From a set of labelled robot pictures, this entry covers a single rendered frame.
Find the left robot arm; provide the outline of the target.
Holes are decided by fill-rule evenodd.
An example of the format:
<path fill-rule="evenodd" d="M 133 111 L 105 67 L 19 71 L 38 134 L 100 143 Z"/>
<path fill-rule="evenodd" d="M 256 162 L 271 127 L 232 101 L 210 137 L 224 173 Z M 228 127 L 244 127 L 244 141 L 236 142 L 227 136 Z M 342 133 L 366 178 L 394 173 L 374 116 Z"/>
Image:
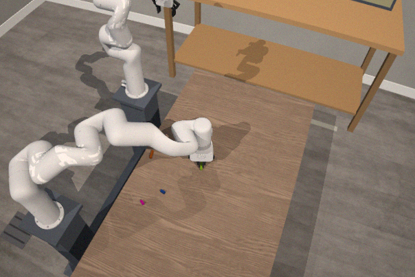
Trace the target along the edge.
<path fill-rule="evenodd" d="M 123 70 L 126 80 L 122 79 L 122 82 L 126 84 L 122 83 L 122 86 L 126 87 L 126 95 L 134 99 L 144 97 L 148 93 L 148 85 L 144 83 L 142 50 L 133 43 L 126 22 L 131 0 L 93 0 L 93 4 L 99 9 L 114 12 L 108 23 L 100 28 L 99 40 L 110 57 L 125 61 Z"/>

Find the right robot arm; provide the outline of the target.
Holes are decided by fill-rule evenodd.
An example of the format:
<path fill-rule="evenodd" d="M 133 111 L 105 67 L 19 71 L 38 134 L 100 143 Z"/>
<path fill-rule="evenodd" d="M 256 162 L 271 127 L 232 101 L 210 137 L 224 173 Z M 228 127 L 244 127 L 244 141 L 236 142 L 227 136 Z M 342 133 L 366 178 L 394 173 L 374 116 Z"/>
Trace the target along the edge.
<path fill-rule="evenodd" d="M 76 125 L 76 147 L 53 145 L 46 140 L 28 144 L 9 163 L 11 197 L 22 204 L 45 230 L 63 220 L 63 206 L 53 201 L 38 184 L 45 184 L 70 166 L 95 166 L 102 161 L 99 132 L 105 130 L 113 146 L 150 146 L 169 156 L 186 156 L 211 145 L 212 124 L 207 118 L 181 120 L 172 124 L 175 141 L 150 122 L 128 122 L 125 112 L 112 108 Z M 52 148 L 53 147 L 53 148 Z"/>

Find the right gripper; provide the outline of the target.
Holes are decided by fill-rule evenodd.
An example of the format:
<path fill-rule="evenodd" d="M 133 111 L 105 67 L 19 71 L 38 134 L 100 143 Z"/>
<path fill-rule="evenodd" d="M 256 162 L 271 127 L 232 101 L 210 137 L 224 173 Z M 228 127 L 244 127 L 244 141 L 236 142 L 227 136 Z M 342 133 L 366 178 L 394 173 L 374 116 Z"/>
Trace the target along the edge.
<path fill-rule="evenodd" d="M 203 168 L 206 162 L 210 162 L 214 159 L 214 149 L 211 141 L 211 145 L 204 151 L 197 150 L 195 153 L 188 156 L 191 161 L 197 162 L 200 168 L 200 162 L 203 162 Z"/>

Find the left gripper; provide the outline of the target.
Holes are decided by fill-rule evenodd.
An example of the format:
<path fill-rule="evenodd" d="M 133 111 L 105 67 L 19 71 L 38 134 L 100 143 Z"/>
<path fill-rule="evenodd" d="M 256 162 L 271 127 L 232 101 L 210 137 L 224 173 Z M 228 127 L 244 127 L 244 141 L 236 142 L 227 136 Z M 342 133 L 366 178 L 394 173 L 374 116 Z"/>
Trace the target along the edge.
<path fill-rule="evenodd" d="M 155 7 L 157 7 L 157 13 L 159 14 L 161 12 L 161 6 L 166 8 L 172 9 L 172 17 L 176 15 L 176 9 L 180 6 L 180 3 L 178 3 L 176 0 L 152 0 L 155 4 Z M 177 6 L 175 6 L 175 4 Z"/>

